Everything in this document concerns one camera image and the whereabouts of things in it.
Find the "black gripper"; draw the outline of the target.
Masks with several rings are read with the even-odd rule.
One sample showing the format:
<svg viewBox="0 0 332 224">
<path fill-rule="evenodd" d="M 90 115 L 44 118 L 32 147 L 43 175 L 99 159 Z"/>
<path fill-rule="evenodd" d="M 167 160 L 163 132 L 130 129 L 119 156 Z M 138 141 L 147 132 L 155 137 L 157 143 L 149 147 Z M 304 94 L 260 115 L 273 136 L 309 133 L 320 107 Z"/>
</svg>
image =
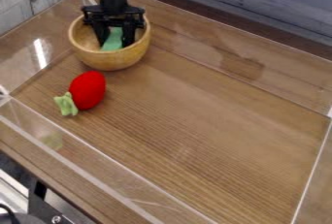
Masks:
<svg viewBox="0 0 332 224">
<path fill-rule="evenodd" d="M 100 46 L 110 35 L 108 26 L 122 26 L 122 45 L 135 43 L 137 28 L 145 27 L 146 11 L 129 4 L 127 0 L 99 0 L 98 5 L 82 8 L 83 21 L 92 24 Z"/>
</svg>

